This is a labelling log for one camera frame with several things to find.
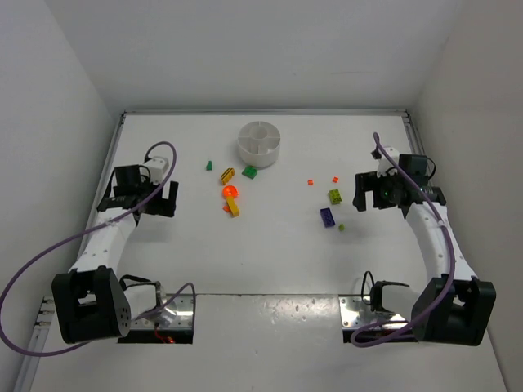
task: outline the yellow block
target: yellow block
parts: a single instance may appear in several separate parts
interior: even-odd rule
[[[232,216],[238,216],[239,215],[239,209],[238,206],[235,203],[235,200],[232,196],[229,196],[226,198],[227,205],[230,208],[230,213]]]
[[[225,185],[229,182],[229,180],[232,178],[232,176],[235,174],[235,169],[232,167],[229,167],[227,170],[223,172],[223,174],[220,176],[221,183]]]

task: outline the dark blue rectangular block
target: dark blue rectangular block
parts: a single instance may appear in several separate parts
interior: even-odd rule
[[[334,223],[333,214],[330,211],[330,208],[322,208],[320,210],[321,219],[324,221],[325,227],[333,227],[336,225]]]

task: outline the small green piece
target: small green piece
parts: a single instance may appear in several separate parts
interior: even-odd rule
[[[242,174],[248,178],[250,178],[251,180],[254,179],[254,177],[256,177],[256,174],[258,174],[258,170],[256,170],[254,167],[252,166],[247,166],[245,168],[245,170],[242,172]]]
[[[342,202],[342,196],[340,196],[340,191],[337,189],[329,191],[329,198],[332,204],[339,204]]]

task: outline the white table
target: white table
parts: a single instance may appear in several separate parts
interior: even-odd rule
[[[276,164],[250,180],[235,137],[255,120],[277,126],[282,146]],[[376,167],[373,131],[409,152],[401,116],[128,115],[111,166],[138,163],[149,145],[169,140],[180,190],[174,219],[142,217],[118,275],[158,279],[169,292],[194,282],[205,294],[194,344],[91,343],[41,360],[32,391],[504,390],[487,336],[477,348],[342,343],[335,295],[358,292],[363,272],[426,285],[400,211],[374,211],[370,200],[365,213],[351,205],[354,175]],[[205,171],[209,159],[213,171]],[[228,167],[240,192],[234,219],[221,209],[219,177]],[[340,190],[341,205],[329,205],[330,189]],[[324,228],[323,207],[344,232]],[[63,345],[53,323],[45,350]]]

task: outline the purple cable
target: purple cable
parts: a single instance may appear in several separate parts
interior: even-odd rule
[[[428,198],[428,196],[424,192],[422,192],[419,189],[418,184],[416,184],[416,182],[412,178],[410,178],[409,175],[396,162],[394,162],[394,159],[392,159],[391,156],[383,148],[382,144],[379,141],[379,135],[377,134],[377,132],[374,132],[373,136],[374,141],[376,142],[376,147],[379,149],[379,152],[383,154],[385,158],[387,158],[387,160],[392,164],[392,166],[398,171],[398,173],[400,173],[400,175],[421,194],[425,202],[427,202],[428,206],[432,209],[432,212],[436,216],[436,219],[438,221],[443,221],[440,213],[436,210],[436,206],[434,206],[434,203]],[[390,335],[380,337],[379,339],[368,341],[365,343],[356,341],[356,337],[359,334],[368,331],[369,329],[381,327],[385,324],[404,323],[405,321],[381,321],[358,328],[351,335],[351,343],[353,345],[355,345],[356,347],[374,347],[375,345],[381,345],[382,343],[386,343],[393,339],[402,338],[401,334],[407,332],[409,329],[422,322],[443,301],[443,299],[450,290],[450,286],[452,286],[452,282],[454,281],[454,271],[456,270],[456,258],[454,256],[454,246],[452,245],[452,238],[450,237],[449,229],[447,229],[446,226],[442,225],[441,230],[443,231],[443,237],[445,238],[447,248],[449,249],[450,267],[449,277],[447,278],[447,281],[445,282],[445,285],[443,286],[443,290],[441,290],[440,295],[437,296],[436,299],[422,313],[418,314],[418,316],[410,320],[408,323],[406,323],[406,325],[394,331]]]
[[[171,167],[169,168],[169,171],[168,171],[167,175],[165,176],[163,181],[159,184],[159,186],[155,190],[153,190],[150,193],[149,196],[147,196],[140,203],[138,203],[135,207],[131,208],[130,210],[125,211],[122,215],[116,216],[115,218],[113,218],[111,220],[108,220],[107,222],[104,222],[104,223],[101,223],[99,225],[93,226],[90,229],[86,229],[82,233],[78,233],[78,234],[72,235],[72,236],[70,236],[70,237],[68,237],[66,239],[63,239],[60,242],[58,242],[58,243],[50,246],[49,248],[45,249],[44,251],[41,251],[35,257],[33,257],[31,260],[29,260],[27,263],[22,265],[22,267],[13,275],[11,280],[7,283],[6,288],[3,289],[2,295],[0,296],[0,314],[2,314],[2,308],[3,308],[4,302],[5,302],[6,297],[7,297],[7,293],[12,289],[12,287],[15,284],[16,280],[18,280],[18,278],[31,265],[33,265],[39,259],[44,257],[47,253],[50,253],[50,252],[54,251],[55,249],[57,249],[58,247],[61,247],[62,245],[65,245],[66,243],[70,243],[71,241],[74,241],[77,238],[81,238],[84,235],[90,234],[90,233],[92,233],[94,231],[97,231],[99,229],[103,229],[107,225],[109,225],[109,224],[111,224],[113,222],[120,221],[123,218],[125,218],[126,216],[131,215],[133,212],[135,212],[135,211],[139,210],[140,208],[144,207],[158,192],[160,192],[163,189],[165,184],[167,184],[167,182],[169,181],[169,178],[171,177],[171,174],[174,171],[174,167],[176,166],[176,163],[177,163],[177,151],[174,148],[174,145],[172,145],[168,141],[160,141],[158,143],[155,143],[155,144],[151,145],[149,147],[149,149],[147,150],[147,153],[145,153],[145,156],[148,158],[149,157],[149,153],[154,148],[158,147],[159,145],[166,145],[166,146],[170,147],[171,151],[172,151],[172,164],[171,164]],[[80,347],[82,347],[82,346],[84,346],[84,345],[86,345],[88,343],[88,342],[80,343],[78,345],[73,345],[73,346],[68,347],[66,349],[57,350],[57,351],[51,351],[51,352],[48,352],[48,353],[39,353],[39,352],[35,352],[35,351],[28,351],[28,350],[25,350],[25,349],[19,347],[18,345],[15,345],[12,341],[9,340],[9,338],[6,336],[6,333],[3,330],[2,319],[1,318],[0,318],[0,339],[2,339],[2,341],[11,350],[13,350],[13,351],[15,351],[15,352],[17,352],[19,354],[22,354],[22,355],[28,355],[30,357],[53,357],[55,355],[69,353],[70,351],[76,350],[76,349],[78,349],[78,348],[80,348]]]

